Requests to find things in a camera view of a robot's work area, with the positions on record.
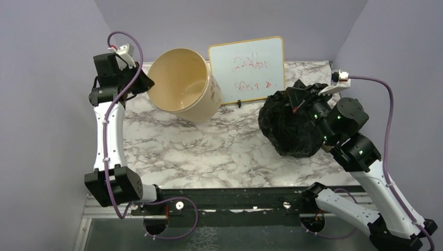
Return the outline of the black plastic trash bag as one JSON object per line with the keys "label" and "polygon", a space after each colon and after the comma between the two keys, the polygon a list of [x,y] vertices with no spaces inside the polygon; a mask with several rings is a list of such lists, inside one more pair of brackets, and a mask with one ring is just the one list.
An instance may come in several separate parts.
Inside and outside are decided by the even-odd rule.
{"label": "black plastic trash bag", "polygon": [[262,134],[281,156],[309,158],[323,145],[323,137],[305,112],[292,112],[286,91],[267,97],[259,110]]}

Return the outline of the beige cylindrical trash bin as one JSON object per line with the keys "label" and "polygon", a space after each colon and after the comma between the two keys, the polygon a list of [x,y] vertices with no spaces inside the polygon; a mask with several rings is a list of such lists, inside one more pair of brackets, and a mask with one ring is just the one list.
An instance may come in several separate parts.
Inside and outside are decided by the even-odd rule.
{"label": "beige cylindrical trash bin", "polygon": [[204,58],[187,48],[160,55],[148,70],[154,86],[147,92],[158,109],[194,123],[209,120],[219,109],[222,92]]}

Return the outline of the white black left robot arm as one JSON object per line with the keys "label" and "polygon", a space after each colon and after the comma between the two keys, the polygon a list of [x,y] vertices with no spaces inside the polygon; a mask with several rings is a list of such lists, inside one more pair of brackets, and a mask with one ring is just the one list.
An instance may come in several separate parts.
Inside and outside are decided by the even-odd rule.
{"label": "white black left robot arm", "polygon": [[97,154],[92,173],[84,176],[89,192],[103,207],[126,202],[144,202],[153,215],[164,209],[156,185],[144,185],[128,168],[123,147],[126,102],[148,91],[154,82],[146,76],[132,53],[116,51],[93,58],[97,76],[89,101],[97,122]]}

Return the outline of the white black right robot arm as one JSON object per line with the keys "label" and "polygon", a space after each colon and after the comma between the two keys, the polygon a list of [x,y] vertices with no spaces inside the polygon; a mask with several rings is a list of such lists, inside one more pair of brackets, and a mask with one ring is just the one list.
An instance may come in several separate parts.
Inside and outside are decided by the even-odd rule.
{"label": "white black right robot arm", "polygon": [[375,205],[364,208],[314,183],[302,193],[302,208],[314,213],[333,213],[365,233],[377,250],[419,250],[422,238],[431,236],[437,224],[419,215],[404,197],[395,191],[390,175],[383,170],[380,152],[360,133],[368,114],[354,98],[341,98],[328,104],[331,95],[326,84],[305,88],[289,87],[286,92],[293,113],[304,112],[318,129],[323,143],[330,147],[334,160],[358,181]]}

